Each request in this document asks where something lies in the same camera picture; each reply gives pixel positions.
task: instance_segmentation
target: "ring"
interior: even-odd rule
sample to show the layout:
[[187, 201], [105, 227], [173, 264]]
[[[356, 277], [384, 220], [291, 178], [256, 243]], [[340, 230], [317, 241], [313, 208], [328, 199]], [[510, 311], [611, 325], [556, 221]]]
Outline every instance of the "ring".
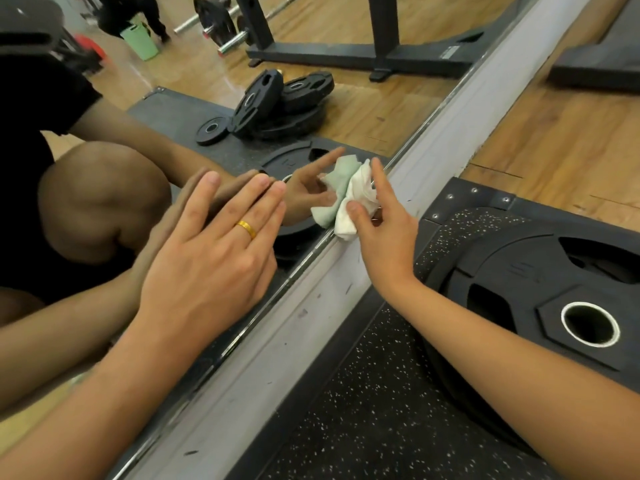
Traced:
[[251, 240], [254, 240], [255, 236], [257, 236], [255, 231], [253, 230], [253, 227], [251, 227], [251, 224], [248, 224], [248, 223], [246, 223], [244, 221], [238, 221], [238, 222], [236, 222], [236, 225], [238, 225], [240, 227], [244, 227], [244, 229], [249, 233], [249, 236], [251, 237]]

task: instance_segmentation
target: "black t-shirt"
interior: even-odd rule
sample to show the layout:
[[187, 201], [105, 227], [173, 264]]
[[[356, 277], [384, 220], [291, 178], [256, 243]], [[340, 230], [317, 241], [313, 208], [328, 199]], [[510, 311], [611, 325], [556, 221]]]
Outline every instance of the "black t-shirt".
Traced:
[[19, 227], [3, 242], [37, 232], [38, 183], [53, 164], [53, 155], [41, 131], [59, 135], [69, 129], [101, 97], [82, 75], [52, 55], [0, 57], [3, 122], [2, 176], [5, 195], [4, 233]]

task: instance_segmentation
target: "black pants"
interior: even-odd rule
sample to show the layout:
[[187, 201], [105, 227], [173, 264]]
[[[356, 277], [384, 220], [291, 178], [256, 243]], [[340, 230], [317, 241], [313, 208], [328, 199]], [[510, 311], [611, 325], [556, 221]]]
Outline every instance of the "black pants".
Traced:
[[98, 27], [109, 35], [120, 37], [120, 33], [131, 26], [129, 21], [139, 12], [145, 15], [149, 27], [158, 37], [166, 34], [156, 0], [125, 0], [118, 4], [103, 5], [98, 13]]

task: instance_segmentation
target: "green trash bin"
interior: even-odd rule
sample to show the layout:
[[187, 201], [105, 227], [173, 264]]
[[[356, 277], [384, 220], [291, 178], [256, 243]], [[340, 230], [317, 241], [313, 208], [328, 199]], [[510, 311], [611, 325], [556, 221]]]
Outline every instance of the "green trash bin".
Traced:
[[121, 31], [120, 35], [142, 60], [148, 61], [158, 55], [158, 48], [142, 23], [134, 22], [128, 29]]

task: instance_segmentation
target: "person's left hand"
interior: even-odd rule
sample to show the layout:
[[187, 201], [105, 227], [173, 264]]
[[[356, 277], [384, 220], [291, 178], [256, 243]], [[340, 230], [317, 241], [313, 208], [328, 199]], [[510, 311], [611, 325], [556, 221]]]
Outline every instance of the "person's left hand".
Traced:
[[327, 190], [320, 181], [323, 170], [335, 163], [344, 153], [344, 148], [336, 148], [318, 160], [298, 168], [287, 182], [284, 201], [287, 213], [282, 225], [292, 226], [311, 217], [311, 207], [331, 207], [336, 199], [335, 192]]

